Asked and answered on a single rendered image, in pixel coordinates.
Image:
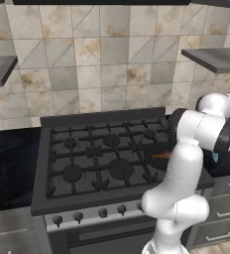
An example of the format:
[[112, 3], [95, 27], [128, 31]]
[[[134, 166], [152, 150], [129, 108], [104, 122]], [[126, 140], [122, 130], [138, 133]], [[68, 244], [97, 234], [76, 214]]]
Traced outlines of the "black gas hob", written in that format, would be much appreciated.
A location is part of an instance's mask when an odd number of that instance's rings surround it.
[[31, 212], [81, 222], [139, 210], [166, 173], [168, 119], [162, 107], [44, 117]]

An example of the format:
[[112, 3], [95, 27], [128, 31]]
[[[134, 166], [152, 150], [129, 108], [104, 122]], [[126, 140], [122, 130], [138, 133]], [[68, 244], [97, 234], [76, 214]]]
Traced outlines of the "dark oven door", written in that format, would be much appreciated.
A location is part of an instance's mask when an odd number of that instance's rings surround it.
[[78, 241], [88, 237], [117, 234], [152, 226], [156, 227], [156, 221], [147, 216], [124, 218], [113, 222], [51, 232], [49, 239], [54, 254], [141, 254], [144, 245], [152, 238], [154, 233], [76, 246], [69, 249], [67, 248], [67, 239], [72, 238], [74, 241]]

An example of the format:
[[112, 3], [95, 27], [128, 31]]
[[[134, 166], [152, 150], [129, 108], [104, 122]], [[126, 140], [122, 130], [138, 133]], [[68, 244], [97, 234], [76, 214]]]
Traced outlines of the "grey drawer front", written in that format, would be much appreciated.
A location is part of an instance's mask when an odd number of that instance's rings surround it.
[[195, 240], [192, 246], [209, 245], [219, 241], [230, 240], [230, 237], [229, 237], [227, 239], [208, 242], [205, 238], [206, 236], [214, 237], [214, 236], [224, 235], [224, 234], [227, 234], [228, 232], [230, 232], [230, 219], [225, 219], [215, 223], [200, 225], [198, 229], [198, 233], [195, 237]]
[[32, 216], [28, 207], [0, 211], [0, 236], [32, 230]]
[[207, 222], [230, 218], [230, 216], [218, 217], [216, 214], [216, 212], [224, 213], [230, 211], [230, 196], [212, 198], [209, 201], [209, 208], [210, 208], [209, 215], [208, 218], [206, 219]]
[[230, 183], [230, 176], [215, 178], [214, 180], [215, 186], [212, 192], [213, 197], [230, 194], [230, 188], [228, 186], [228, 184]]

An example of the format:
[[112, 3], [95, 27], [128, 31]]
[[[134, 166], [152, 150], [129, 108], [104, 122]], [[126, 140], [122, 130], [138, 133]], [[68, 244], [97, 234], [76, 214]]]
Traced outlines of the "black range hood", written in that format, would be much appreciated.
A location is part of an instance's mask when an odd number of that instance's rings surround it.
[[188, 5], [192, 0], [12, 0], [14, 5]]

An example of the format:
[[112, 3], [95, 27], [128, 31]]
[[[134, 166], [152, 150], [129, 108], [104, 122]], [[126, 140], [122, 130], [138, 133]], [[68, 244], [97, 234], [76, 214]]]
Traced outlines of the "grey cupboard door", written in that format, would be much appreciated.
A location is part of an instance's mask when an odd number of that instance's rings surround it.
[[18, 232], [0, 236], [0, 254], [36, 254], [30, 232]]

